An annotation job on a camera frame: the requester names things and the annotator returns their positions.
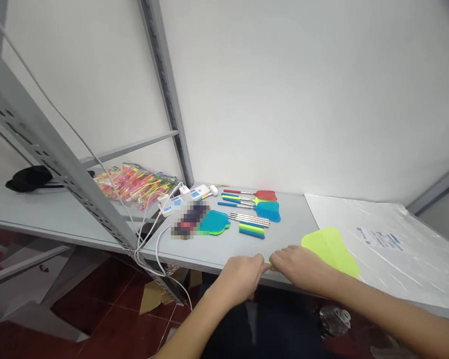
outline shelf post with holes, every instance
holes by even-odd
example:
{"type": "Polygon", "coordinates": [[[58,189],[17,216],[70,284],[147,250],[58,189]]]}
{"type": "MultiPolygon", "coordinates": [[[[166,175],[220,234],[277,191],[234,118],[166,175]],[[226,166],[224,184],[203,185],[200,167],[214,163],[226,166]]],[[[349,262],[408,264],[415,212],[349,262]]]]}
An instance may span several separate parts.
{"type": "MultiPolygon", "coordinates": [[[[138,241],[135,230],[130,228],[122,215],[102,193],[88,174],[86,167],[73,154],[1,56],[0,125],[38,163],[50,170],[54,180],[73,194],[91,217],[106,229],[127,254],[133,255],[138,241]]],[[[183,296],[168,278],[153,274],[151,276],[174,300],[180,304],[184,303],[183,296]]]]}
{"type": "Polygon", "coordinates": [[[191,188],[194,184],[190,154],[186,145],[185,128],[181,117],[178,95],[173,77],[170,54],[166,42],[165,27],[158,0],[138,0],[148,47],[153,59],[156,78],[160,85],[161,96],[171,130],[177,130],[173,136],[176,154],[180,162],[183,182],[191,188]]]}

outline sticker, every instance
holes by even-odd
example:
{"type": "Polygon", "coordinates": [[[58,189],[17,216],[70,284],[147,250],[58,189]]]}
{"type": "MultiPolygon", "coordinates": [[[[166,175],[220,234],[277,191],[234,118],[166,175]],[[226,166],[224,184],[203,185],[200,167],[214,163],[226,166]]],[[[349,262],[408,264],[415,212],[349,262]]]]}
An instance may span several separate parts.
{"type": "Polygon", "coordinates": [[[370,247],[391,249],[404,252],[401,241],[392,233],[372,229],[356,228],[370,247]]]}

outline human arm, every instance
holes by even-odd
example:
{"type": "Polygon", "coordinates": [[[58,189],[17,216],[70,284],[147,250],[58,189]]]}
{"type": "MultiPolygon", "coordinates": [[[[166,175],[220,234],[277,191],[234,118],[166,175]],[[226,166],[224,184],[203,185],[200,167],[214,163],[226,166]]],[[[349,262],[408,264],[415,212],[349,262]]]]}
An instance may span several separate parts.
{"type": "Polygon", "coordinates": [[[230,258],[195,309],[160,349],[156,359],[199,358],[221,319],[254,293],[261,275],[269,267],[261,254],[253,258],[230,258]]]}
{"type": "Polygon", "coordinates": [[[297,287],[335,300],[401,340],[423,358],[449,358],[449,321],[337,271],[315,253],[289,246],[270,257],[297,287]]]}

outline hand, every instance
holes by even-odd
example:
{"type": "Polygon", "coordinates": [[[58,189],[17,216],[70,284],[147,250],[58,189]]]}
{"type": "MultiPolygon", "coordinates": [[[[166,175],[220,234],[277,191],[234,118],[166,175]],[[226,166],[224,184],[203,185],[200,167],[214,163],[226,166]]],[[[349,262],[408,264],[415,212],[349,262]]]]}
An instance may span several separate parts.
{"type": "Polygon", "coordinates": [[[333,298],[340,272],[309,249],[290,245],[271,254],[272,270],[281,272],[296,287],[333,298]]]}
{"type": "Polygon", "coordinates": [[[255,292],[261,275],[271,266],[261,254],[254,257],[231,257],[207,293],[231,309],[255,292]]]}

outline green plastic piece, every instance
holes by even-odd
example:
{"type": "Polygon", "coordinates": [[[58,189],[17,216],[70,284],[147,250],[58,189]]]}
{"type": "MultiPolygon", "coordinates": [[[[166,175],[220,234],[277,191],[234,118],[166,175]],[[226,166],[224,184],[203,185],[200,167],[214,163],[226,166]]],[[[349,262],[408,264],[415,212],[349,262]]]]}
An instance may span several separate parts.
{"type": "Polygon", "coordinates": [[[337,228],[326,227],[307,234],[301,240],[301,246],[313,251],[331,267],[351,277],[357,278],[361,273],[337,228]]]}
{"type": "Polygon", "coordinates": [[[229,228],[229,226],[231,226],[231,224],[227,224],[221,231],[217,231],[217,232],[208,232],[208,234],[211,234],[211,235],[222,234],[222,233],[225,231],[225,229],[229,228]]]}
{"type": "Polygon", "coordinates": [[[243,224],[243,223],[239,224],[239,228],[240,229],[245,229],[245,230],[250,231],[250,232],[258,233],[258,234],[264,234],[264,229],[263,228],[250,226],[250,225],[243,224]]]}

